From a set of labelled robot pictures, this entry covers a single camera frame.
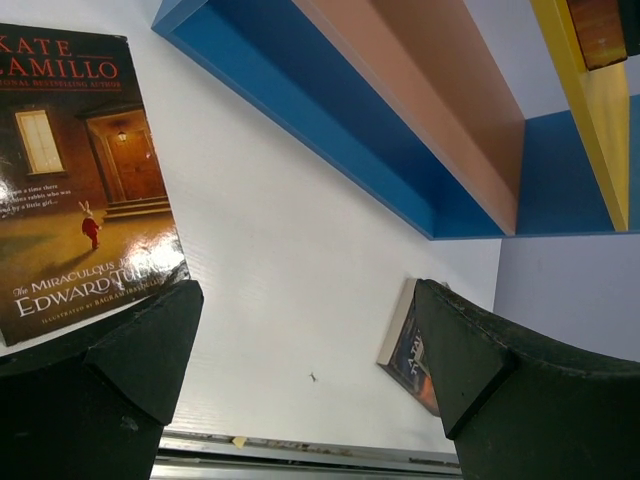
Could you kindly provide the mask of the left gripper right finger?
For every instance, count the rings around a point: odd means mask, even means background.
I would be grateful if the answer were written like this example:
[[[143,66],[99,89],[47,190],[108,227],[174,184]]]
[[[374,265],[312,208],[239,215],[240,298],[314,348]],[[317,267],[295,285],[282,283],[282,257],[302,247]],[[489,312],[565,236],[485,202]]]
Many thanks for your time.
[[[488,312],[433,280],[416,320],[466,479],[635,479],[639,366]]]

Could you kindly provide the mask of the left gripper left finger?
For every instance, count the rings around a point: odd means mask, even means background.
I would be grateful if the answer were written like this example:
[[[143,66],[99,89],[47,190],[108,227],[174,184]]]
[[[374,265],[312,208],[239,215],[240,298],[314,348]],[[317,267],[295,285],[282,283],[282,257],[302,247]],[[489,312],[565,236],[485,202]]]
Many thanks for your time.
[[[203,307],[195,280],[1,359],[4,479],[147,479]]]

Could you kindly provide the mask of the Jane Eyre book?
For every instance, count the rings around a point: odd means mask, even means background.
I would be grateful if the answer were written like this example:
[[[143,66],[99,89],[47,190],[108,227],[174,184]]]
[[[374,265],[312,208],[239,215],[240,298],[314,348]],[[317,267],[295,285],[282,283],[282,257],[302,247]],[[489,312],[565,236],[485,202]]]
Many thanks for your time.
[[[567,2],[589,71],[639,55],[639,0]]]

